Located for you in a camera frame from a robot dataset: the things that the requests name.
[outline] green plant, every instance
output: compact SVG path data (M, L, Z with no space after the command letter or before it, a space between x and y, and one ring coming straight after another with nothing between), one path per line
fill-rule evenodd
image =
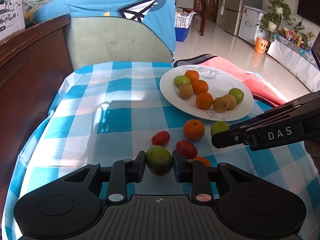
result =
M305 46L308 46L308 36L304 33L299 33L299 35L302 37L302 41L305 44Z
M295 18L293 18L293 19L294 19L294 23L293 22L289 22L289 24L291 26L293 26L295 33L298 33L299 31L305 29L305 27L302 25L302 21L297 23L296 19Z
M313 37L316 38L316 36L313 34L312 31L311 31L311 32L308 32L307 36L308 36L308 38L309 38L309 41L310 41L310 39L313 38Z
M263 17L261 18L261 25L260 25L260 31L264 31L264 30L269 30L269 26L268 26L268 22L273 22L275 23L277 26L280 25L282 19L279 16L279 14L276 13L266 13L265 15L263 15Z
M269 32L267 36L267 40L271 43L275 41L275 32Z
M290 15L291 15L291 9L289 7L289 5L287 5L283 0L269 0L269 3L271 4L271 6L268 6L268 8L274 12L277 13L276 11L276 7L282 8L283 12L282 12L282 17L283 20L287 20L290 21Z

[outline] television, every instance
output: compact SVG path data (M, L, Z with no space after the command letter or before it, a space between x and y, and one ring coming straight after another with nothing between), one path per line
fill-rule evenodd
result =
M320 0L299 0L297 14L320 26Z

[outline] crosshair marking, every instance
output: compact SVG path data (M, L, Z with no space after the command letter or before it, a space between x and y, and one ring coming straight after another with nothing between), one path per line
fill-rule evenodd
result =
M163 201L165 201L163 198L157 198L157 199L155 199L155 201L157 201L158 203L161 203L161 202L163 202Z

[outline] mandarin orange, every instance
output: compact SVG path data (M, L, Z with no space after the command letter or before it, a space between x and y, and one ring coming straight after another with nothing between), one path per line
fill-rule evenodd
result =
M186 77L188 77L191 82L193 83L194 81L199 80L199 73L195 70L187 70L184 74Z
M211 163L208 159L204 158L204 157L196 157L196 158L193 158L194 160L196 161L200 161L200 162L203 162L205 164L205 166L207 167L211 167Z
M204 124L196 119L187 121L183 126L183 134L190 141L198 141L204 136Z
M201 93L206 93L209 90L209 86L206 81L199 80L192 84L192 88L195 94L199 95Z
M200 109L208 109L213 104L213 97L209 93L201 93L196 97L196 105Z

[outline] red cherry tomato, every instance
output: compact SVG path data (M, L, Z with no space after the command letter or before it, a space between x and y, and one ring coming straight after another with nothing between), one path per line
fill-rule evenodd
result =
M170 134L167 131L157 132L151 139L152 145L165 146L170 141Z
M197 148L192 143L185 140L178 141L176 149L180 155L187 160L193 159L198 155Z

